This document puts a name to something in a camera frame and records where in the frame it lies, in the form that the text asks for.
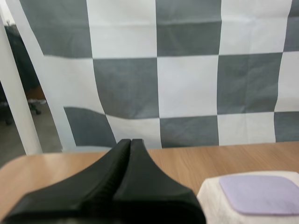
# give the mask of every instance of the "white square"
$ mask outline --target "white square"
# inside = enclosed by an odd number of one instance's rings
[[[252,23],[251,54],[283,52],[287,17],[259,19]]]
[[[223,0],[220,55],[283,52],[292,0]]]
[[[93,58],[157,56],[155,0],[87,0]]]
[[[248,144],[246,114],[218,115],[219,145]]]
[[[276,112],[299,111],[299,52],[282,54]]]
[[[95,82],[92,59],[44,56],[48,86],[61,106],[82,107],[104,114]]]
[[[116,142],[121,139],[143,139],[147,149],[162,148],[160,119],[122,119],[107,115]]]
[[[249,144],[273,143],[276,141],[274,112],[247,113],[246,119]]]
[[[159,57],[161,118],[217,114],[218,56]]]

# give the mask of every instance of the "black rubber object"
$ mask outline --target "black rubber object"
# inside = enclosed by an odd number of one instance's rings
[[[143,140],[121,140],[80,173],[26,194],[3,224],[204,224],[194,193],[167,176]]]

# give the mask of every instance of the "gray floor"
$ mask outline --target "gray floor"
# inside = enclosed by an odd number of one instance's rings
[[[36,115],[35,112],[32,112],[32,117],[43,152],[61,152],[62,146],[48,104],[37,104],[37,108],[42,114]],[[0,167],[10,160],[24,154],[24,147],[15,124],[13,123],[10,126],[6,126],[5,121],[1,120]]]

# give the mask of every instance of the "light wood surface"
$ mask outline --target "light wood surface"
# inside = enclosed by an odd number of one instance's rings
[[[0,170],[0,220],[20,198],[88,167],[105,153],[17,158]],[[206,178],[260,170],[299,171],[299,142],[149,150],[156,164],[195,194]]]

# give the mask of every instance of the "white pole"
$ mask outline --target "white pole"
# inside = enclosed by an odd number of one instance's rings
[[[0,82],[26,154],[43,153],[2,19],[0,21]]]

